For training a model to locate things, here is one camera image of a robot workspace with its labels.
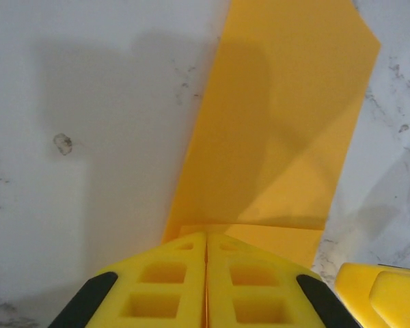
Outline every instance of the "black rubber strip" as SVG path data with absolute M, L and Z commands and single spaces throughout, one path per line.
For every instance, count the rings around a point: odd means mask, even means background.
M 388 265 L 388 264 L 382 264 L 382 263 L 378 263 L 378 265 L 381 265 L 382 267 L 388 267 L 388 268 L 410 270 L 409 268 L 404 268 L 403 266 L 394 266 L 394 265 Z
M 117 273 L 106 272 L 88 280 L 49 328 L 85 328 L 117 278 Z
M 298 275 L 296 280 L 326 328 L 360 328 L 326 283 L 309 275 Z

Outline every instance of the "marble floor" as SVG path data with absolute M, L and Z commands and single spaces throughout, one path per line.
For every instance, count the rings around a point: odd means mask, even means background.
M 0 327 L 45 327 L 111 254 L 158 243 L 229 1 L 10 3 L 0 0 Z M 410 268 L 410 0 L 353 3 L 382 49 L 313 266 L 328 284 L 343 262 Z M 102 69 L 82 68 L 88 57 Z M 112 83 L 136 93 L 105 103 Z M 77 85 L 80 112 L 68 109 Z M 128 116 L 130 101 L 143 113 Z M 131 232 L 118 218 L 132 208 L 143 220 Z

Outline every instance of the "yellow plastic sheet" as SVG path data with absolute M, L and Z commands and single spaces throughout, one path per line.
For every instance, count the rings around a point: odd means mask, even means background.
M 322 230 L 378 50 L 349 0 L 233 0 L 164 241 L 192 225 Z

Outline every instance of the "yellow plastic part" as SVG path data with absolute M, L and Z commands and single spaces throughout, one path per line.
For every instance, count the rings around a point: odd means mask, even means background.
M 317 245 L 322 237 L 322 230 L 267 227 L 264 225 L 215 224 L 184 225 L 180 236 L 199 231 L 218 232 L 239 239 L 252 246 L 281 256 L 295 264 L 311 268 L 316 255 Z
M 104 268 L 118 280 L 86 327 L 203 327 L 205 252 L 200 232 Z
M 349 0 L 232 0 L 164 241 L 196 224 L 322 230 L 378 50 Z
M 339 270 L 336 278 L 335 290 L 340 296 L 343 304 L 349 312 L 360 322 L 363 327 L 376 327 L 376 328 L 390 328 L 383 317 L 373 308 L 372 300 L 370 299 L 371 290 L 376 287 L 374 294 L 371 297 L 376 297 L 379 302 L 379 283 L 378 287 L 374 285 L 377 277 L 382 273 L 398 273 L 410 275 L 409 269 L 395 268 L 391 266 L 381 265 L 364 265 L 364 264 L 351 264 L 345 263 Z M 407 285 L 390 286 L 392 288 L 399 288 L 396 293 L 400 293 L 403 288 L 408 288 Z M 396 304 L 397 299 L 388 299 L 385 301 L 393 302 Z M 402 315 L 406 318 L 410 315 L 410 311 L 402 312 Z M 410 327 L 409 326 L 393 326 L 393 327 Z
M 410 328 L 410 274 L 379 273 L 369 300 L 389 327 Z
M 223 234 L 208 235 L 210 328 L 324 328 L 299 287 L 315 273 Z

